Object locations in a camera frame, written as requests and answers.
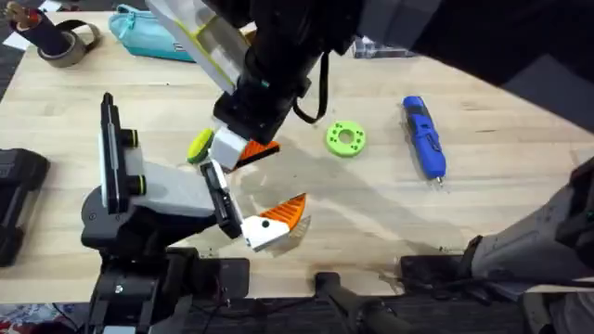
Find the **black cable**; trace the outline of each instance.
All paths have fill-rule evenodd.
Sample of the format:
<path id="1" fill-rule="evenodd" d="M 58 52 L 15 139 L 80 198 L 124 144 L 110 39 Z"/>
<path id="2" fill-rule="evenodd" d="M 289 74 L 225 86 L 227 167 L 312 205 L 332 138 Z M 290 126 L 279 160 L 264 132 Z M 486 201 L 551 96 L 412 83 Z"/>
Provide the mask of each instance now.
<path id="1" fill-rule="evenodd" d="M 221 308 L 221 306 L 223 306 L 222 303 L 219 303 L 218 305 L 216 305 L 216 307 L 214 308 L 214 310 L 211 312 L 211 314 L 208 316 L 208 320 L 206 320 L 206 325 L 204 325 L 204 329 L 202 330 L 202 334 L 206 334 L 206 331 L 208 330 L 208 326 L 211 324 L 211 322 L 214 319 L 214 316 L 216 315 L 216 313 L 219 311 L 219 309 Z"/>
<path id="2" fill-rule="evenodd" d="M 295 307 L 295 306 L 298 306 L 298 305 L 301 305 L 301 304 L 305 304 L 305 303 L 308 303 L 308 302 L 312 302 L 314 300 L 315 300 L 315 298 L 307 298 L 307 299 L 299 300 L 299 301 L 296 301 L 296 302 L 288 302 L 286 304 L 277 306 L 277 307 L 275 307 L 275 308 L 273 308 L 273 309 L 265 312 L 264 315 L 266 315 L 266 316 L 273 315 L 273 314 L 278 313 L 278 312 L 280 312 L 282 310 L 285 310 L 285 309 L 288 309 L 288 308 L 291 308 L 291 307 Z M 195 308 L 196 310 L 198 310 L 198 311 L 200 311 L 200 312 L 208 315 L 208 316 L 210 316 L 212 314 L 211 312 L 209 312 L 209 311 L 201 308 L 198 305 L 192 305 L 192 307 Z M 248 312 L 248 313 L 239 314 L 239 315 L 224 315 L 224 314 L 220 314 L 219 313 L 219 314 L 216 314 L 215 316 L 221 317 L 221 318 L 224 318 L 224 319 L 239 320 L 239 319 L 244 319 L 244 318 L 248 318 L 248 317 L 256 317 L 258 315 L 255 315 L 255 314 L 253 314 L 251 312 Z"/>
<path id="3" fill-rule="evenodd" d="M 326 115 L 326 108 L 328 106 L 328 72 L 329 72 L 329 52 L 322 54 L 321 64 L 319 68 L 319 102 L 317 105 L 316 117 L 307 115 L 297 104 L 297 98 L 293 101 L 293 111 L 300 119 L 313 124 L 319 121 Z"/>
<path id="4" fill-rule="evenodd" d="M 60 315 L 62 315 L 64 317 L 64 319 L 66 319 L 72 325 L 72 329 L 74 329 L 74 331 L 76 331 L 76 332 L 79 331 L 79 327 L 76 325 L 74 320 L 72 320 L 72 318 L 70 318 L 62 310 L 60 310 L 58 305 L 55 302 L 52 302 L 52 306 L 54 307 L 54 309 L 56 309 L 56 311 L 58 311 L 58 313 Z"/>
<path id="5" fill-rule="evenodd" d="M 452 289 L 465 287 L 470 285 L 484 284 L 484 283 L 517 283 L 517 284 L 529 284 L 529 285 L 551 285 L 557 287 L 568 287 L 568 288 L 590 288 L 594 289 L 594 282 L 585 281 L 572 281 L 563 279 L 542 279 L 535 277 L 506 277 L 506 278 L 465 278 L 442 284 L 428 284 L 418 280 L 409 278 L 397 278 L 397 280 L 404 284 L 412 284 L 416 288 L 422 288 L 426 290 L 437 290 L 437 289 Z"/>

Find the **white plastic piece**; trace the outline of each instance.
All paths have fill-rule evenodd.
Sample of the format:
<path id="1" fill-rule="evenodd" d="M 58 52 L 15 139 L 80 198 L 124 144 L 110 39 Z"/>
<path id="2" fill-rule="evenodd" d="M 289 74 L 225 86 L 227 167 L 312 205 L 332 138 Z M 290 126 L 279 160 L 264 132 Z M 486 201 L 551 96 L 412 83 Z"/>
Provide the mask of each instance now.
<path id="1" fill-rule="evenodd" d="M 241 231 L 248 246 L 254 251 L 261 251 L 273 242 L 288 236 L 289 226 L 276 220 L 251 216 L 243 220 Z"/>
<path id="2" fill-rule="evenodd" d="M 226 127 L 221 127 L 214 133 L 209 155 L 212 160 L 217 161 L 221 166 L 233 170 L 247 145 L 248 141 L 246 139 L 234 134 Z"/>
<path id="3" fill-rule="evenodd" d="M 103 135 L 99 133 L 99 175 L 101 177 L 101 204 L 107 209 L 108 207 L 108 181 L 105 179 L 105 155 L 103 153 Z"/>
<path id="4" fill-rule="evenodd" d="M 228 193 L 229 185 L 226 183 L 225 173 L 223 173 L 221 165 L 214 159 L 211 159 L 211 163 L 213 164 L 214 173 L 216 174 L 216 179 L 219 182 L 219 186 L 221 186 L 221 189 Z"/>
<path id="5" fill-rule="evenodd" d="M 249 47 L 241 32 L 199 0 L 147 0 L 146 3 L 211 79 L 232 94 Z"/>
<path id="6" fill-rule="evenodd" d="M 140 148 L 127 149 L 124 154 L 127 173 L 143 174 L 147 180 L 147 193 L 131 197 L 133 204 L 187 217 L 213 214 L 213 199 L 202 175 L 143 161 Z"/>

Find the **wire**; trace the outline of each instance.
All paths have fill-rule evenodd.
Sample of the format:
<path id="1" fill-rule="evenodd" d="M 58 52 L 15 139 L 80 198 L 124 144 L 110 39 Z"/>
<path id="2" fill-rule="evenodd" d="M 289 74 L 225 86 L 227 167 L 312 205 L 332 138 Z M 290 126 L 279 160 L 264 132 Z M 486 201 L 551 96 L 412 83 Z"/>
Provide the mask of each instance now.
<path id="1" fill-rule="evenodd" d="M 312 302 L 314 300 L 315 300 L 315 298 L 307 298 L 307 299 L 299 300 L 299 301 L 296 301 L 296 302 L 288 302 L 286 304 L 277 306 L 277 307 L 275 307 L 275 308 L 273 308 L 273 309 L 265 312 L 264 315 L 266 315 L 266 316 L 273 315 L 273 314 L 278 313 L 278 312 L 280 312 L 282 310 L 285 310 L 285 309 L 288 309 L 288 308 L 291 308 L 291 307 L 295 307 L 295 306 L 299 306 L 299 305 L 302 305 L 302 304 L 305 304 L 305 303 L 308 303 L 308 302 Z M 198 305 L 192 305 L 192 307 L 195 308 L 196 310 L 198 310 L 198 311 L 200 311 L 200 312 L 208 315 L 208 316 L 210 316 L 210 315 L 213 314 L 212 312 L 209 312 L 209 311 L 203 309 L 202 307 L 200 307 Z M 225 315 L 225 314 L 220 314 L 219 313 L 219 314 L 216 314 L 215 316 L 221 317 L 221 318 L 224 318 L 224 319 L 239 320 L 239 319 L 244 319 L 244 318 L 248 318 L 248 317 L 256 317 L 258 315 L 254 314 L 254 313 L 251 313 L 251 312 L 248 312 L 248 313 L 239 314 L 239 315 Z"/>
<path id="2" fill-rule="evenodd" d="M 218 305 L 216 305 L 216 307 L 214 308 L 214 310 L 211 312 L 211 314 L 208 317 L 208 320 L 206 321 L 206 325 L 204 325 L 204 329 L 202 330 L 202 334 L 206 334 L 206 332 L 208 331 L 208 326 L 213 321 L 214 316 L 219 311 L 219 309 L 221 308 L 221 306 L 223 306 L 223 304 L 222 303 L 219 303 Z"/>
<path id="3" fill-rule="evenodd" d="M 69 316 L 67 316 L 64 311 L 60 310 L 58 305 L 55 302 L 52 302 L 52 306 L 56 309 L 56 311 L 58 311 L 58 313 L 60 315 L 62 315 L 64 317 L 64 319 L 66 319 L 71 325 L 72 325 L 72 329 L 74 329 L 76 332 L 79 331 L 79 327 L 76 326 L 76 323 L 74 322 L 74 320 L 72 320 L 72 318 L 70 318 Z"/>

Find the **orange and white object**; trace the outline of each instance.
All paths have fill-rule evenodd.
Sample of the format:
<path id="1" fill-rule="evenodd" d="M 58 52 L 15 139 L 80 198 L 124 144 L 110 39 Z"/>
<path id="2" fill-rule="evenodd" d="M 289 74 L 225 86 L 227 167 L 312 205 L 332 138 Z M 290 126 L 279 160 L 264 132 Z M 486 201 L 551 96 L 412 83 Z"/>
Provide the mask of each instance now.
<path id="1" fill-rule="evenodd" d="M 305 209 L 305 194 L 279 204 L 275 208 L 243 220 L 243 237 L 254 251 L 286 238 L 299 223 Z"/>

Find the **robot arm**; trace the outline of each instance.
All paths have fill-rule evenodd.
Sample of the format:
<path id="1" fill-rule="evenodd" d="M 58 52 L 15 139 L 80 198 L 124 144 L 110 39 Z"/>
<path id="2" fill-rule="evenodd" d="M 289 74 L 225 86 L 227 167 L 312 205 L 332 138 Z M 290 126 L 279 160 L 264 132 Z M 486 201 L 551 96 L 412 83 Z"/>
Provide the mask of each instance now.
<path id="1" fill-rule="evenodd" d="M 228 128 L 213 156 L 232 167 L 242 139 L 266 144 L 291 109 L 306 122 L 323 116 L 328 53 L 342 55 L 356 35 L 401 45 L 466 71 L 594 132 L 594 5 L 513 0 L 205 0 L 233 27 L 255 22 L 235 90 L 216 101 Z M 318 117 L 297 100 L 321 57 Z"/>

